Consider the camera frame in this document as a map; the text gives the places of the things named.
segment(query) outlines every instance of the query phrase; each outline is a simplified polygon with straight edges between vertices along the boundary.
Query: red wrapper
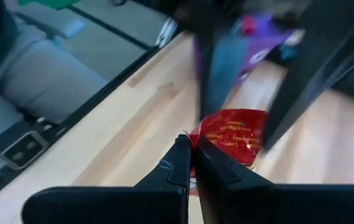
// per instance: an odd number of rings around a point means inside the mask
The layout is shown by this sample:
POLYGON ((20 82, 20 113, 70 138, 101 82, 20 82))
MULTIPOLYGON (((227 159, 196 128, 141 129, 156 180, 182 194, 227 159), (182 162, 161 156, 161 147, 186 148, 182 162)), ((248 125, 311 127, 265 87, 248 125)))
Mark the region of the red wrapper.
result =
MULTIPOLYGON (((220 150, 246 166, 252 166, 261 149, 266 112, 260 110, 221 110, 207 116, 189 138, 197 147, 199 135, 205 135, 220 150)), ((190 194, 197 195, 195 172, 191 173, 190 194)))

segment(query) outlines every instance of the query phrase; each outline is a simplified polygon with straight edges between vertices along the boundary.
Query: wooden floor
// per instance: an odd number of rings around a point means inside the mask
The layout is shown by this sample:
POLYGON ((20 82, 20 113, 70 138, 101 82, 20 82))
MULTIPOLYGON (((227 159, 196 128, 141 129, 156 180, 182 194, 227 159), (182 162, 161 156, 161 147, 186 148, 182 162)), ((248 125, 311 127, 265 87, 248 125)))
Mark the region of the wooden floor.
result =
MULTIPOLYGON (((59 185, 132 186, 178 134, 197 124, 192 37, 179 35, 35 164, 0 192, 0 223, 20 223, 32 194, 59 185)), ((237 86, 226 108, 266 110, 285 70, 269 62, 237 86)), ((266 155, 256 172, 280 183, 354 183, 354 101, 325 92, 266 155)), ((190 223, 202 223, 191 196, 190 223)))

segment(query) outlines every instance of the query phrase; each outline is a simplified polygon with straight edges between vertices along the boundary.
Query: purple object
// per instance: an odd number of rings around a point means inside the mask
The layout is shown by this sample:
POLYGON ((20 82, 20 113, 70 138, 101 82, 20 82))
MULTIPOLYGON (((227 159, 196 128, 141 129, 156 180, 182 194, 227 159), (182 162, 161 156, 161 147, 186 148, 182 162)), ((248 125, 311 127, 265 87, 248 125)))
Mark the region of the purple object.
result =
MULTIPOLYGON (((283 43, 291 34, 291 30, 280 30, 271 21, 272 16, 254 16, 256 21, 256 32, 253 35, 241 35, 247 42, 246 55, 242 58, 241 75, 254 68, 265 56, 277 45, 283 43)), ((196 73, 200 74, 201 52, 199 51, 198 40, 194 40, 194 58, 196 73)))

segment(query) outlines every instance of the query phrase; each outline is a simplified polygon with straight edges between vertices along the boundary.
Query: green object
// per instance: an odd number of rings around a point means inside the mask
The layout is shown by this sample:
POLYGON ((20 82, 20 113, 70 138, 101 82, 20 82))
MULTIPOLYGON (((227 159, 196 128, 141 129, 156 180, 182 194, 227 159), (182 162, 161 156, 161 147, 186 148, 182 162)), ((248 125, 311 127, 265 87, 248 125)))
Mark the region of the green object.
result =
POLYGON ((19 0, 21 6, 28 4, 30 2, 38 2, 45 6, 51 7, 52 9, 63 9, 69 5, 75 4, 80 0, 19 0))

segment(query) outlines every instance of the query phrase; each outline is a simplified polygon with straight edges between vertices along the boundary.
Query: black plastic part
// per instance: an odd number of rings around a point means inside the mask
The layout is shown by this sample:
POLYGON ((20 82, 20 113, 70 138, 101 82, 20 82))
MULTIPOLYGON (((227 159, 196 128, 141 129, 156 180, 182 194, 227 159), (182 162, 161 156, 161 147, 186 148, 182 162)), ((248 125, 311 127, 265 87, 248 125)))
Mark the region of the black plastic part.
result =
POLYGON ((263 144, 270 150, 327 88, 354 66, 354 1, 312 1, 305 36, 269 110, 263 144))
POLYGON ((354 223, 354 185, 273 184, 201 137, 195 172, 209 223, 354 223))
POLYGON ((190 140, 180 135, 135 187, 56 187, 31 196, 24 224, 188 223, 190 140))

